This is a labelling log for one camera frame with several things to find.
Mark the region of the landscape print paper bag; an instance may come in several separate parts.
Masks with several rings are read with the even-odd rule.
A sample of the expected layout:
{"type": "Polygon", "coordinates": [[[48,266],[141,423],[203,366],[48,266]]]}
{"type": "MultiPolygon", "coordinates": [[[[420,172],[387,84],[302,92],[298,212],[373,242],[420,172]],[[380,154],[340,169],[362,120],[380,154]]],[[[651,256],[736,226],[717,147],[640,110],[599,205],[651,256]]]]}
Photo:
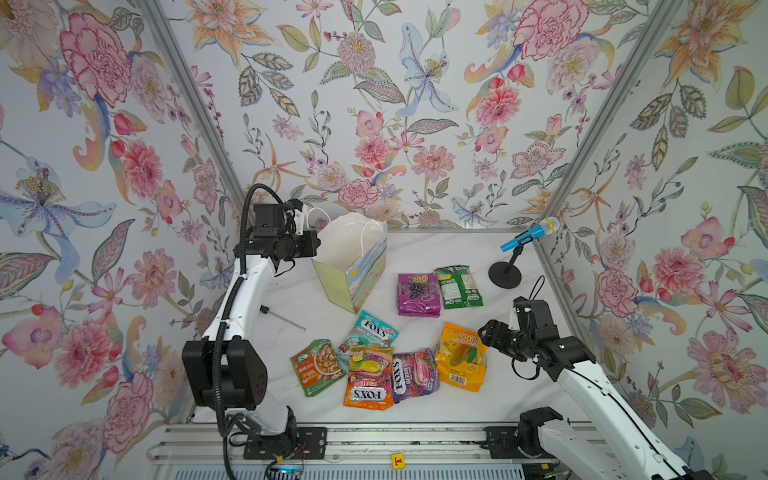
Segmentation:
{"type": "Polygon", "coordinates": [[[357,212],[336,218],[313,207],[325,222],[312,264],[329,302],[359,313],[386,267],[387,224],[357,212]]]}

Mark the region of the yellow mango snack packet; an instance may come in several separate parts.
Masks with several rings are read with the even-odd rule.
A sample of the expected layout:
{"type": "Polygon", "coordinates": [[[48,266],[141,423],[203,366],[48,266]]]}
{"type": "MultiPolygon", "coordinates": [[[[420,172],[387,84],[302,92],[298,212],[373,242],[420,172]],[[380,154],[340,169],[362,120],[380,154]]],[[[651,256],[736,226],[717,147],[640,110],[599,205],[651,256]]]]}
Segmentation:
{"type": "Polygon", "coordinates": [[[445,323],[435,351],[440,381],[478,393],[485,381],[487,353],[477,332],[445,323]]]}

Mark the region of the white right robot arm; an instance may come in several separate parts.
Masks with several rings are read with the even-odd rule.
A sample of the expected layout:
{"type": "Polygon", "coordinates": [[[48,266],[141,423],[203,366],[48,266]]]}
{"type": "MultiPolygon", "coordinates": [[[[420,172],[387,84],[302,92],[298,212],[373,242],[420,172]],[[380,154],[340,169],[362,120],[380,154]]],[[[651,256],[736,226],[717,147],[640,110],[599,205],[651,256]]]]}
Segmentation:
{"type": "Polygon", "coordinates": [[[587,415],[606,442],[604,453],[551,407],[519,416],[509,445],[527,458],[560,460],[581,479],[710,479],[667,447],[608,380],[589,348],[577,337],[560,335],[549,305],[518,297],[513,316],[517,328],[492,319],[478,331],[483,345],[513,364],[532,361],[587,415]]]}

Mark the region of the purple grape snack packet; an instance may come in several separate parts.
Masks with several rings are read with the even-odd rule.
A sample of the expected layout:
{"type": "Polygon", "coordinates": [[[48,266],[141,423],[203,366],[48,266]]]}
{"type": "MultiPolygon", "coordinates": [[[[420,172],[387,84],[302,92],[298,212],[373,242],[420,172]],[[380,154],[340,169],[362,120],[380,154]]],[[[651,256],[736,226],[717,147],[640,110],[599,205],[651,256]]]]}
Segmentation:
{"type": "Polygon", "coordinates": [[[437,276],[434,273],[399,274],[397,310],[406,317],[439,317],[441,299],[437,276]]]}

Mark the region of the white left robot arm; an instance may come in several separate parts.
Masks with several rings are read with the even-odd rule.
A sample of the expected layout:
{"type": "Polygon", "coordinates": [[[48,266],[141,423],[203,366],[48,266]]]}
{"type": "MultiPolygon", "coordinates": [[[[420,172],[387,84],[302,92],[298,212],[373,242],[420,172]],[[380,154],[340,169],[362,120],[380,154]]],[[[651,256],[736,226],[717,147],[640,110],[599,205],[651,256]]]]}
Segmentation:
{"type": "Polygon", "coordinates": [[[283,200],[265,184],[249,187],[223,302],[181,354],[194,401],[214,412],[223,446],[242,434],[247,454],[273,462],[296,451],[298,427],[292,409],[269,394],[267,367],[249,337],[280,265],[317,254],[317,234],[304,226],[307,212],[302,201],[283,200]]]}

